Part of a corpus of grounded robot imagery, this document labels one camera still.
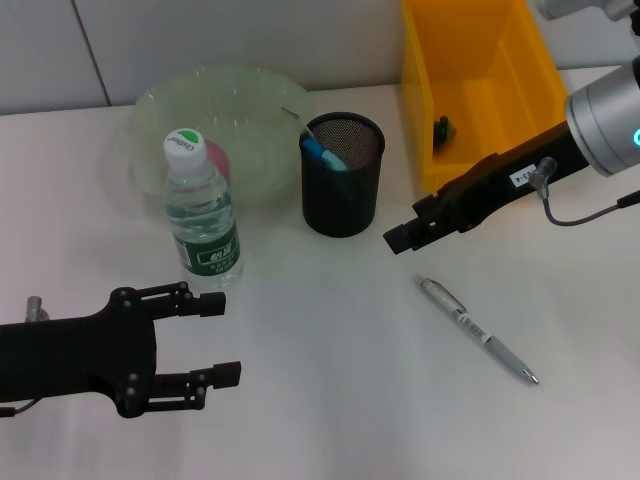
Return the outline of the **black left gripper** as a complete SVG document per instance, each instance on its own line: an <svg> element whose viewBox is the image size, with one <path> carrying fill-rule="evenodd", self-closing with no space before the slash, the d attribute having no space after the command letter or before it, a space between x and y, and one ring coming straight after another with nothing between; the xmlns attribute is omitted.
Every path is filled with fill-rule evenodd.
<svg viewBox="0 0 640 480"><path fill-rule="evenodd" d="M193 293L187 282L112 292L99 312L1 327L1 401L100 393L118 414L203 410L209 389L237 387L240 362L156 374L153 320L225 313L223 292Z"/></svg>

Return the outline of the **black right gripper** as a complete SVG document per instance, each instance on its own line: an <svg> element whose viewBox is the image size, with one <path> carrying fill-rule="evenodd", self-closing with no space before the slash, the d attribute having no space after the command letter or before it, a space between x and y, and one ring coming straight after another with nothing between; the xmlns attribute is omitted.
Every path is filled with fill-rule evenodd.
<svg viewBox="0 0 640 480"><path fill-rule="evenodd" d="M413 205L416 217L383 234L394 254L419 250L454 232L475 228L505 205L534 191L527 180L511 176L550 157L553 181L588 166L567 127L553 127L502 154L492 154L460 177Z"/></svg>

